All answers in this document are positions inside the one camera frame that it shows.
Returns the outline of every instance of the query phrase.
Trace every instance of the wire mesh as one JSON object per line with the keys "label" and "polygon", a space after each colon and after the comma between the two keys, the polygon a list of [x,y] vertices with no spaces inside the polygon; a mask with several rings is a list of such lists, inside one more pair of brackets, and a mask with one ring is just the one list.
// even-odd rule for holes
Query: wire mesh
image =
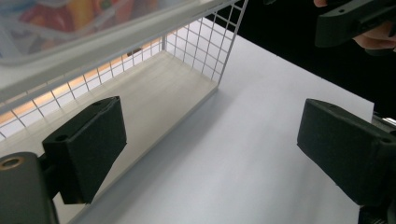
{"label": "wire mesh", "polygon": [[242,0],[231,3],[219,11],[181,26],[167,35],[156,37],[144,46],[122,54],[61,85],[56,84],[64,77],[57,77],[34,90],[10,99],[9,101],[17,101],[30,92],[55,86],[35,99],[0,115],[0,141],[162,50],[166,50],[203,75],[220,83],[247,2],[248,0]]}

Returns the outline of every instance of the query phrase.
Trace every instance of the shelf board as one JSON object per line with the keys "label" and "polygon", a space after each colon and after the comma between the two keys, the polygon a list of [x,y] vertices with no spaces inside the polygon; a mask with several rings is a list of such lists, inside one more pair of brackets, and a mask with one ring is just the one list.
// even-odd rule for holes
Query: shelf board
{"label": "shelf board", "polygon": [[64,75],[63,82],[236,0],[184,0],[27,61],[0,61],[0,103]]}
{"label": "shelf board", "polygon": [[[119,95],[128,144],[113,164],[97,198],[215,92],[217,86],[217,82],[161,51],[0,142],[0,157],[19,151],[41,155],[44,152],[41,141],[50,133],[93,102]],[[59,194],[54,201],[61,223],[68,222],[85,207],[64,205]]]}

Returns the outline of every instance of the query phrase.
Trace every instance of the white tabletop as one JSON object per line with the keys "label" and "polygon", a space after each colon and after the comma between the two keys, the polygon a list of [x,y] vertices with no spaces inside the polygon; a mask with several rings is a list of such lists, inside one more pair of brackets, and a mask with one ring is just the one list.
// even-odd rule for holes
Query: white tabletop
{"label": "white tabletop", "polygon": [[219,91],[75,223],[356,224],[359,207],[296,146],[306,98],[374,105],[235,40]]}

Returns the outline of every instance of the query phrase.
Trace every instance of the clear plastic bin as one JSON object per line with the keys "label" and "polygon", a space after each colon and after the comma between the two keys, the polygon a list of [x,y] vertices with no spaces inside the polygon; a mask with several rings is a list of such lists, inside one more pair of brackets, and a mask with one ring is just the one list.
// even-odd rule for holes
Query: clear plastic bin
{"label": "clear plastic bin", "polygon": [[158,9],[158,0],[0,0],[0,62],[26,58]]}

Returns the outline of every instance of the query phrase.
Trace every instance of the human hand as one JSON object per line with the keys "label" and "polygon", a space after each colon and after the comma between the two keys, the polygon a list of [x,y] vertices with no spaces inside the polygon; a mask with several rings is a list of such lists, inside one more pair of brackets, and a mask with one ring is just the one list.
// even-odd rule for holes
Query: human hand
{"label": "human hand", "polygon": [[[314,4],[316,7],[326,7],[327,0],[314,0]],[[396,35],[389,37],[391,27],[392,23],[386,21],[373,30],[353,39],[364,49],[394,49],[396,48]]]}

